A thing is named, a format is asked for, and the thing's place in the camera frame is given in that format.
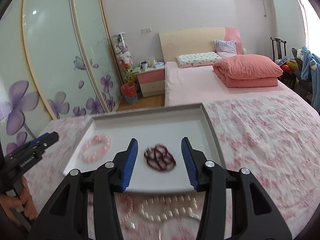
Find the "human hand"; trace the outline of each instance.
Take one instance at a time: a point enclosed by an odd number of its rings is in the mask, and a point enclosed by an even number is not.
[[[4,212],[7,214],[8,218],[20,225],[19,220],[12,213],[11,208],[20,208],[22,209],[21,201],[16,197],[7,196],[4,194],[0,194],[0,205],[4,209]]]
[[[13,208],[23,209],[24,215],[30,219],[35,219],[38,216],[38,212],[33,204],[32,196],[29,192],[27,180],[24,176],[21,177],[21,184],[23,185],[23,190],[20,193],[20,199],[0,194],[0,204],[2,208],[4,209],[8,218],[18,225],[21,223],[12,213],[11,209]]]
[[[23,190],[20,193],[20,201],[24,206],[24,215],[31,220],[35,219],[38,216],[38,212],[32,201],[32,196],[29,191],[27,179],[24,176],[21,177],[21,184],[23,185]]]

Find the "white tray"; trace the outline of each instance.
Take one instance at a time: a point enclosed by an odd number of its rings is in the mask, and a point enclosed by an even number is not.
[[[82,133],[74,152],[63,161],[61,169],[65,176],[74,168],[81,172],[97,169],[112,161],[118,152],[126,150],[131,138],[137,139],[138,156],[126,192],[167,194],[193,191],[181,154],[181,140],[184,137],[188,137],[193,149],[202,151],[208,160],[225,168],[219,143],[202,104],[92,117]],[[83,145],[99,134],[110,137],[109,151],[94,163],[84,163],[81,159]],[[157,143],[164,144],[175,158],[177,166],[172,171],[155,171],[146,164],[144,150]]]

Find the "folded quilt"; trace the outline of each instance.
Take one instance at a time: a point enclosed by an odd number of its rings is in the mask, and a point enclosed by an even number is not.
[[[276,78],[283,72],[270,58],[261,55],[224,58],[215,62],[214,67],[219,67],[220,72],[229,78],[238,80]]]
[[[228,88],[274,87],[278,85],[278,79],[276,77],[240,80],[230,78],[226,74],[223,74],[220,67],[214,67],[213,69]]]

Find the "window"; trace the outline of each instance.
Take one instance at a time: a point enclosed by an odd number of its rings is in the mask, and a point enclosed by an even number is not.
[[[309,0],[298,0],[305,26],[305,44],[311,53],[320,56],[320,19]]]

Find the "frosted glass door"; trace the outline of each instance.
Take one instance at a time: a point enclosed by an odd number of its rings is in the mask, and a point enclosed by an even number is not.
[[[31,63],[57,118],[103,113],[73,27],[69,0],[26,0]]]
[[[84,47],[92,61],[92,71],[110,111],[121,97],[117,66],[113,60],[102,20],[99,0],[75,0]]]
[[[0,138],[4,155],[33,140],[51,121],[25,57],[21,7],[22,0],[12,0],[0,20]]]

